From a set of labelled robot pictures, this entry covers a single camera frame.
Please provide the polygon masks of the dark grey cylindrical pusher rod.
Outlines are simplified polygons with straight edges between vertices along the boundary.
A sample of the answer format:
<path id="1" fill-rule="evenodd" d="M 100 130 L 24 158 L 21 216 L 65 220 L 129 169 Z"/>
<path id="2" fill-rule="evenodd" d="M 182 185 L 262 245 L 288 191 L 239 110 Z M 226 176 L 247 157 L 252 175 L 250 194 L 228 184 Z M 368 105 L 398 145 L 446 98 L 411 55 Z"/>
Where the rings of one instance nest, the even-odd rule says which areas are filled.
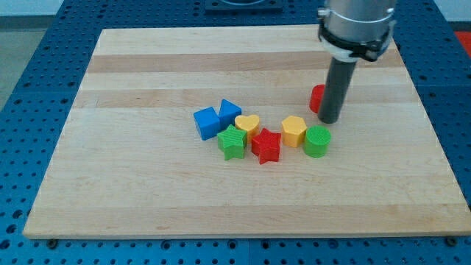
<path id="1" fill-rule="evenodd" d="M 318 111 L 318 118 L 323 123 L 334 124 L 338 121 L 355 67 L 356 62 L 332 58 Z"/>

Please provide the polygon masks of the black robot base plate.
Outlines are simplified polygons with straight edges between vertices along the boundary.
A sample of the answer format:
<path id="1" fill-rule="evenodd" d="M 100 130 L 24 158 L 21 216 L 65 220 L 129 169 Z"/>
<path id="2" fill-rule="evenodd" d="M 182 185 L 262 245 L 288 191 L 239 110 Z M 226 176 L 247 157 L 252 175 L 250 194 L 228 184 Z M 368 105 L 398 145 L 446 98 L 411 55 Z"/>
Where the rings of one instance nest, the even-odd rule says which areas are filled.
<path id="1" fill-rule="evenodd" d="M 205 11 L 274 11 L 283 9 L 284 0 L 204 0 Z"/>

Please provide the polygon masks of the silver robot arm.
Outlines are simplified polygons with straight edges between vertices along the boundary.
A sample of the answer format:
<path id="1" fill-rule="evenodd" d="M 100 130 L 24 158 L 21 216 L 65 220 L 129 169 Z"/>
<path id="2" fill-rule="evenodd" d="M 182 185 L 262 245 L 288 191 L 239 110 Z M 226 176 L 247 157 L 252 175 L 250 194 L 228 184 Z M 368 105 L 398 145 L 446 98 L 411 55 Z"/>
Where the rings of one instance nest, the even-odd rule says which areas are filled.
<path id="1" fill-rule="evenodd" d="M 356 63 L 375 62 L 391 43 L 395 0 L 326 0 L 317 10 L 318 38 L 331 54 L 318 117 L 337 122 Z"/>

